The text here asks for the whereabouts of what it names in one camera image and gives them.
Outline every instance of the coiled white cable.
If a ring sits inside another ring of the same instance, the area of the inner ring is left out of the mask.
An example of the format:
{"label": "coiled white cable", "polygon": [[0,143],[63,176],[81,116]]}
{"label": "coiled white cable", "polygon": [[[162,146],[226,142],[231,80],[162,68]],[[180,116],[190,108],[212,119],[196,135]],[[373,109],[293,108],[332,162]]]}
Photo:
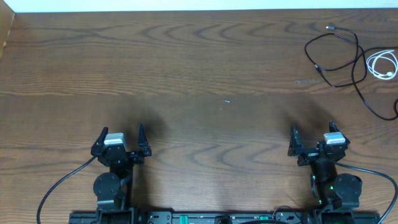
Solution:
{"label": "coiled white cable", "polygon": [[[394,78],[395,75],[398,72],[398,60],[396,58],[396,56],[393,54],[394,50],[382,50],[380,52],[377,52],[375,54],[372,54],[370,57],[368,57],[368,59],[366,59],[366,65],[368,66],[368,70],[376,77],[376,78],[380,78],[381,80],[390,80],[391,78]],[[383,57],[383,55],[386,54],[390,54],[392,56],[392,58],[388,58],[388,57]],[[395,71],[394,72],[387,72],[386,74],[381,74],[377,71],[375,71],[374,66],[376,65],[377,60],[381,58],[381,59],[385,59],[385,60],[389,60],[395,67]]]}

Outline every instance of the dark wooden tabletop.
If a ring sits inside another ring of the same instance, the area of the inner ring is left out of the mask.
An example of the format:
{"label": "dark wooden tabletop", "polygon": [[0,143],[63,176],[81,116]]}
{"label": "dark wooden tabletop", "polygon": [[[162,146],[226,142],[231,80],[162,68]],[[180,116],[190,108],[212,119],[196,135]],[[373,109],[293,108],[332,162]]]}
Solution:
{"label": "dark wooden tabletop", "polygon": [[[304,54],[327,25],[356,31],[365,49],[398,45],[395,9],[18,14],[0,62],[0,223],[35,222],[44,194],[91,157],[104,126],[136,149],[144,123],[153,156],[134,168],[141,205],[316,205],[309,167],[287,156],[290,125],[315,145],[331,119],[351,140],[342,163],[398,180],[398,121],[375,117],[353,87],[330,88]],[[333,38],[309,52],[325,67],[354,57]],[[343,83],[350,71],[326,75]],[[397,80],[369,75],[359,87],[393,116]],[[94,161],[59,185],[42,223],[94,210],[93,182],[106,171]],[[384,213],[394,194],[388,180],[338,172],[362,178],[361,210]],[[397,216],[394,208],[386,223]]]}

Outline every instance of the white wall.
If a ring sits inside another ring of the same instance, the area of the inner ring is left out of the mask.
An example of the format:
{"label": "white wall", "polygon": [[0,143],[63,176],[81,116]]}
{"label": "white wall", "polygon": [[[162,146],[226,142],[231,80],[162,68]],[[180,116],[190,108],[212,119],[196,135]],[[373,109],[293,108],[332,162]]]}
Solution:
{"label": "white wall", "polygon": [[398,0],[5,0],[14,12],[398,7]]}

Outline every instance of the black cable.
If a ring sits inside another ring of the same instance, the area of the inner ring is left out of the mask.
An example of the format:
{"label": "black cable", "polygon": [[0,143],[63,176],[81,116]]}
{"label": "black cable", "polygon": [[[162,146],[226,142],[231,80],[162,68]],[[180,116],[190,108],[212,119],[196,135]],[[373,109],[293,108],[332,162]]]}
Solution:
{"label": "black cable", "polygon": [[273,218],[273,219],[276,220],[275,214],[276,214],[276,212],[277,212],[279,209],[281,209],[281,208],[288,208],[288,209],[290,209],[290,210],[294,213],[294,215],[300,220],[299,223],[303,222],[303,220],[302,220],[303,217],[300,217],[292,207],[287,206],[287,205],[282,205],[282,206],[280,206],[279,208],[277,208],[277,209],[272,213],[272,218]]}
{"label": "black cable", "polygon": [[[343,37],[342,35],[338,35],[338,34],[334,34],[334,33],[327,33],[327,34],[322,34],[322,35],[320,35],[320,36],[318,36],[318,37],[316,37],[316,38],[310,40],[308,43],[305,44],[305,47],[304,47],[305,54],[307,55],[308,59],[310,59],[310,61],[314,64],[315,69],[318,71],[318,73],[321,75],[321,77],[327,82],[327,84],[329,84],[331,87],[334,87],[334,88],[340,88],[340,87],[345,87],[345,86],[353,85],[353,86],[355,87],[355,90],[357,91],[357,93],[358,93],[360,99],[363,101],[363,103],[366,105],[366,107],[368,107],[368,109],[369,109],[374,115],[376,115],[378,118],[383,119],[383,120],[385,120],[385,121],[393,121],[393,120],[397,119],[397,118],[398,118],[398,111],[397,111],[398,99],[395,100],[394,105],[393,105],[393,110],[394,110],[394,112],[395,112],[396,115],[395,115],[394,117],[391,117],[391,118],[385,118],[385,117],[383,117],[383,116],[377,114],[377,113],[370,107],[369,103],[365,100],[364,96],[363,96],[362,93],[360,92],[360,90],[359,90],[357,84],[360,83],[361,81],[363,81],[363,80],[366,78],[366,75],[368,74],[368,68],[367,68],[367,66],[366,66],[366,57],[365,57],[365,54],[366,54],[367,52],[369,52],[370,50],[376,50],[376,49],[398,49],[398,47],[372,47],[372,48],[370,48],[370,49],[363,50],[363,48],[359,45],[357,35],[356,35],[355,32],[353,32],[352,30],[345,29],[345,28],[337,28],[337,27],[332,27],[332,26],[329,26],[329,27],[326,27],[326,28],[327,28],[327,29],[332,29],[332,30],[343,30],[343,31],[350,32],[350,33],[352,33],[352,34],[354,35],[355,41],[350,40],[350,39],[348,39],[348,38],[346,38],[346,37]],[[342,65],[342,66],[340,66],[340,67],[337,67],[337,68],[323,68],[323,67],[319,66],[319,65],[310,57],[310,55],[308,54],[308,52],[307,52],[307,46],[308,46],[309,44],[311,44],[314,40],[317,40],[317,39],[322,38],[322,37],[327,36],[327,35],[334,35],[335,37],[341,38],[341,39],[343,39],[343,40],[345,40],[345,41],[347,41],[347,42],[349,42],[349,43],[351,43],[351,44],[354,44],[354,45],[356,46],[355,58],[354,58],[352,61],[347,62],[346,64],[344,64],[344,65]],[[355,81],[355,78],[354,78],[355,66],[356,66],[356,63],[358,62],[358,60],[359,60],[361,57],[363,58],[363,62],[364,62],[365,74],[364,74],[364,76],[363,76],[360,80]],[[347,67],[348,65],[351,65],[351,64],[353,64],[352,69],[351,69],[351,81],[352,81],[351,83],[346,83],[346,84],[342,84],[342,85],[332,85],[332,84],[326,79],[326,77],[323,75],[322,70],[323,70],[323,71],[326,71],[326,72],[337,71],[337,70],[342,69],[342,68],[345,68],[345,67]]]}
{"label": "black cable", "polygon": [[386,174],[382,174],[382,173],[380,173],[380,172],[376,172],[376,171],[373,171],[373,170],[363,169],[363,168],[359,168],[359,167],[355,167],[355,166],[349,166],[349,165],[346,165],[346,164],[341,164],[341,163],[336,162],[336,161],[333,161],[333,163],[334,163],[335,165],[338,165],[338,166],[341,166],[341,167],[344,167],[344,168],[353,169],[353,170],[361,171],[361,172],[367,172],[367,173],[374,174],[374,175],[379,175],[379,176],[381,176],[381,177],[387,178],[388,180],[390,180],[390,181],[392,182],[392,184],[394,185],[394,190],[395,190],[395,192],[394,192],[394,198],[392,198],[392,201],[391,201],[390,205],[388,206],[386,212],[384,212],[384,214],[381,216],[381,218],[377,221],[377,224],[381,224],[381,222],[387,217],[387,215],[390,213],[392,207],[394,206],[394,204],[395,204],[396,201],[397,201],[397,196],[398,196],[398,185],[397,185],[397,183],[394,181],[394,179],[391,178],[391,177],[389,177],[389,176],[386,175]]}
{"label": "black cable", "polygon": [[81,171],[84,167],[86,167],[88,164],[90,164],[91,162],[93,162],[93,160],[96,158],[96,156],[93,156],[89,161],[87,161],[85,164],[83,164],[81,167],[75,169],[74,171],[70,172],[68,175],[66,175],[65,177],[62,177],[62,179],[58,180],[57,183],[54,184],[54,186],[52,186],[50,188],[50,190],[44,195],[42,201],[40,202],[40,205],[37,209],[37,214],[36,214],[36,222],[37,224],[41,224],[40,222],[40,212],[42,211],[42,207],[44,205],[45,200],[47,199],[47,197],[51,194],[51,192],[59,185],[61,184],[64,180],[66,180],[67,178],[69,178],[70,176],[72,176],[73,174],[76,174],[77,172]]}
{"label": "black cable", "polygon": [[255,221],[244,222],[241,224],[263,224],[263,223],[290,224],[287,222],[277,221],[277,220],[255,220]]}

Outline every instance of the green connector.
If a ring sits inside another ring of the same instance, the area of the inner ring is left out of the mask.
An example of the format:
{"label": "green connector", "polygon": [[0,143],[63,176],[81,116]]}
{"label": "green connector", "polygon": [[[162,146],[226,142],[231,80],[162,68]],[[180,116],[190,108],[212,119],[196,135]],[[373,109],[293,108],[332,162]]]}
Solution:
{"label": "green connector", "polygon": [[260,220],[268,220],[269,218],[267,216],[261,216]]}
{"label": "green connector", "polygon": [[188,224],[188,215],[180,215],[180,224]]}

